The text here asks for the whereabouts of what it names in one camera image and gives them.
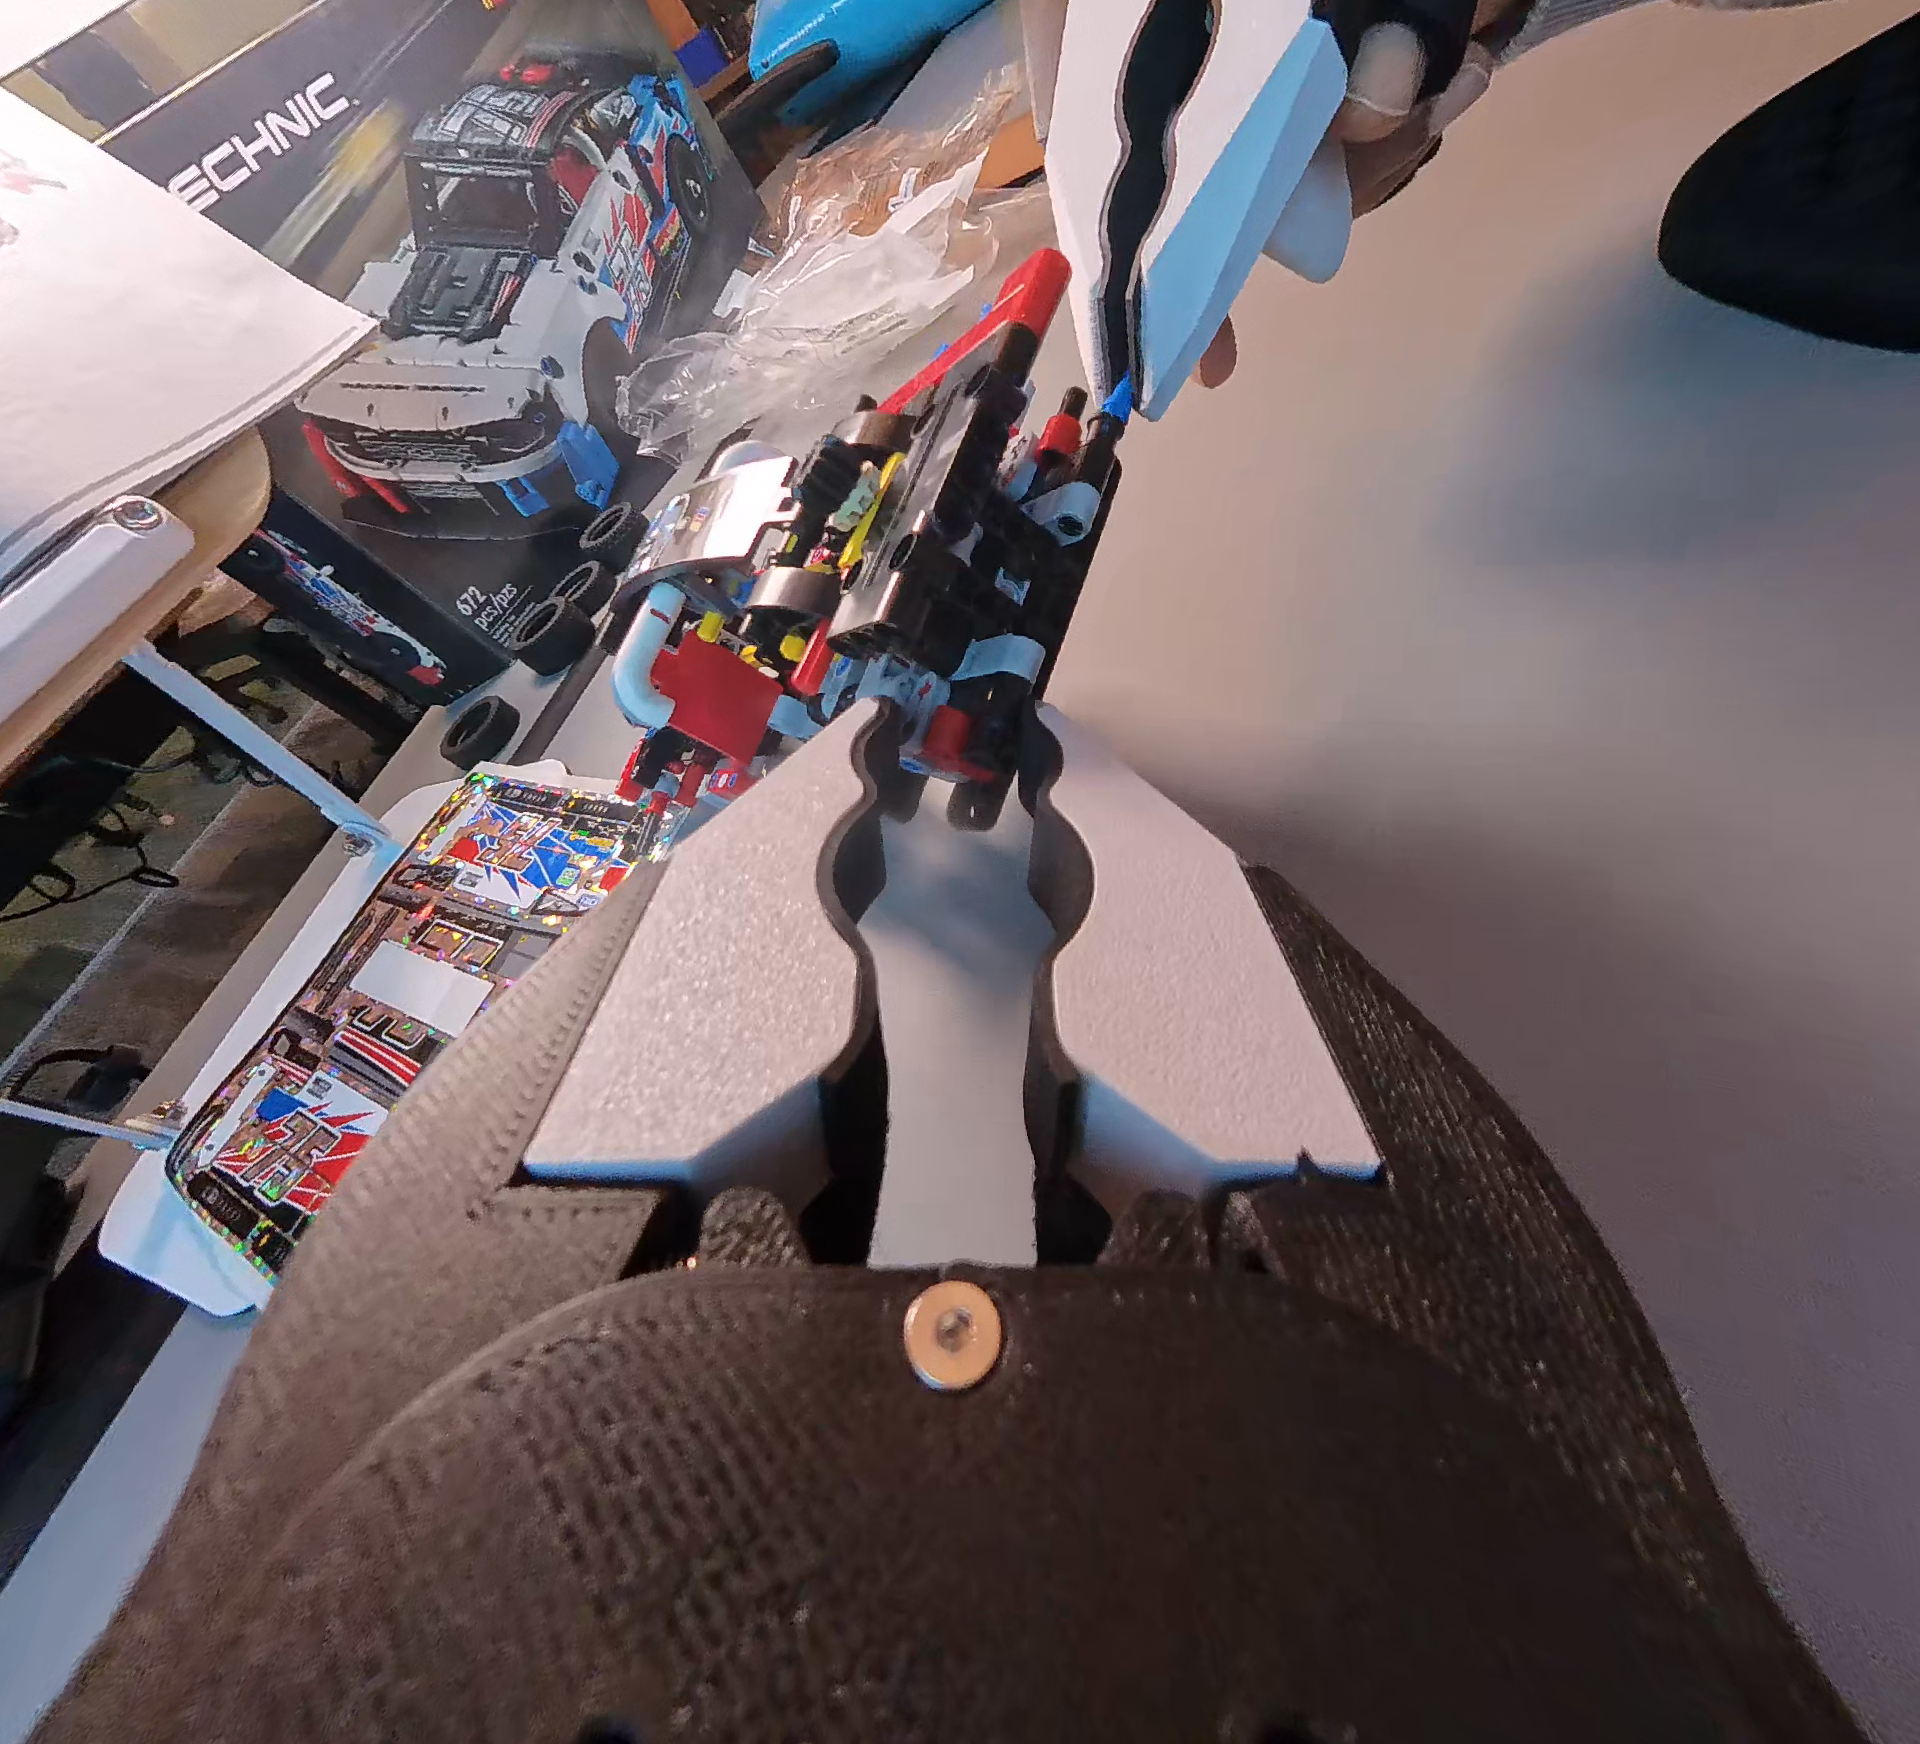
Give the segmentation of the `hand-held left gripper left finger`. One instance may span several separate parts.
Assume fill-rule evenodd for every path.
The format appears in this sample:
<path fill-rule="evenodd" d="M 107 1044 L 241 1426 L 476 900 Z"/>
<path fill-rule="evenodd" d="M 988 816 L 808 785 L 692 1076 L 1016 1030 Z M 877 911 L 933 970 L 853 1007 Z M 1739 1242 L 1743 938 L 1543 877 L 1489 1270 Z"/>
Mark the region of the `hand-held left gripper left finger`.
<path fill-rule="evenodd" d="M 860 702 L 624 902 L 523 1158 L 534 1180 L 874 1210 L 881 1027 L 858 922 L 881 891 L 879 773 L 881 705 Z"/>

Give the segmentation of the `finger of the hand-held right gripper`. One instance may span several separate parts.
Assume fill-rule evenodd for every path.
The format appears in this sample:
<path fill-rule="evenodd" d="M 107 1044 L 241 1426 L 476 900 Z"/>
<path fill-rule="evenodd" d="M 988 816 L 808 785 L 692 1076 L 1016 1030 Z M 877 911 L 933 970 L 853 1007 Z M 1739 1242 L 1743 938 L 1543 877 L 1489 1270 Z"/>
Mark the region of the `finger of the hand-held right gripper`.
<path fill-rule="evenodd" d="M 1054 235 L 1087 377 L 1129 376 L 1129 291 L 1165 195 L 1165 0 L 1068 0 L 1047 139 Z"/>
<path fill-rule="evenodd" d="M 1347 66 L 1316 0 L 1160 0 L 1148 118 L 1165 174 L 1133 265 L 1134 408 L 1160 417 L 1195 374 L 1321 147 Z"/>

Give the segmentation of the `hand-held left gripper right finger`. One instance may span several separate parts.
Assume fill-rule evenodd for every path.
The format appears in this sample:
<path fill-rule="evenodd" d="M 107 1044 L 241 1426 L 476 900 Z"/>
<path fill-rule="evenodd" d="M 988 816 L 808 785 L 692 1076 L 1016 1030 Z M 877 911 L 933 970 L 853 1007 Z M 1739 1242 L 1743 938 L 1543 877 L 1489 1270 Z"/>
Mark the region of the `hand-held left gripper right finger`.
<path fill-rule="evenodd" d="M 1026 891 L 1050 936 L 1023 1107 L 1039 1187 L 1119 1217 L 1379 1148 L 1242 857 L 1052 705 L 1023 743 Z"/>

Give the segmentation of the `lego car model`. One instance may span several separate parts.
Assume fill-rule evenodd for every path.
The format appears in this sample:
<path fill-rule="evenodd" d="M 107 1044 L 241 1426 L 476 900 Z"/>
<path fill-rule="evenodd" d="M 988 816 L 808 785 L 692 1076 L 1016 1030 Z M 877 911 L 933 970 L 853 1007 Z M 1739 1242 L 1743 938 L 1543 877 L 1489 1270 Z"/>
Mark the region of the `lego car model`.
<path fill-rule="evenodd" d="M 621 797 L 690 827 L 877 700 L 899 729 L 890 816 L 939 780 L 957 827 L 998 821 L 1119 482 L 1115 402 L 1068 388 L 1031 415 L 1068 274 L 1035 251 L 890 397 L 803 457 L 731 442 L 653 517 L 616 594 Z"/>

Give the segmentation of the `black lego set box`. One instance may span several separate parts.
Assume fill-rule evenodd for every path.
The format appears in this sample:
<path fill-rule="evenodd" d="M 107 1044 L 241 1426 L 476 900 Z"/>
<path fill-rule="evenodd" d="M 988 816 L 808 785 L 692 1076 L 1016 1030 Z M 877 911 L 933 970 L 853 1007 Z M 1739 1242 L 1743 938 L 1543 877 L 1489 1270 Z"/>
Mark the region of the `black lego set box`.
<path fill-rule="evenodd" d="M 264 422 L 225 572 L 415 705 L 502 673 L 588 520 L 660 497 L 616 386 L 761 220 L 644 0 L 322 0 L 107 148 L 372 317 Z"/>

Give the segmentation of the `holographic sticker sheet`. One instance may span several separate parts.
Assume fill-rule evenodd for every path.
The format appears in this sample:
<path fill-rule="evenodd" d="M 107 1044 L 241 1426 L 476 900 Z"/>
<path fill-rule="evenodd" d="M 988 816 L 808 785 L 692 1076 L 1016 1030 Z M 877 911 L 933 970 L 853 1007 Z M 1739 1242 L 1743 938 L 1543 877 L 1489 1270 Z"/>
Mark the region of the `holographic sticker sheet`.
<path fill-rule="evenodd" d="M 251 1294 L 454 1043 L 658 848 L 660 799 L 468 772 L 173 1140 L 165 1177 Z"/>

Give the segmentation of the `clear plastic bags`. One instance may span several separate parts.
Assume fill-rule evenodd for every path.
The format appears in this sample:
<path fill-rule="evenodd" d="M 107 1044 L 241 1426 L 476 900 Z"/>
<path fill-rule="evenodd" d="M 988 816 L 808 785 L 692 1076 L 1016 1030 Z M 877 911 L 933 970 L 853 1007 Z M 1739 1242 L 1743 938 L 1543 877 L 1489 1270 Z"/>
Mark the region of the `clear plastic bags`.
<path fill-rule="evenodd" d="M 1040 235 L 1010 204 L 803 246 L 720 327 L 642 360 L 616 386 L 616 429 L 676 461 L 705 461 L 736 432 L 813 435 L 968 332 Z"/>

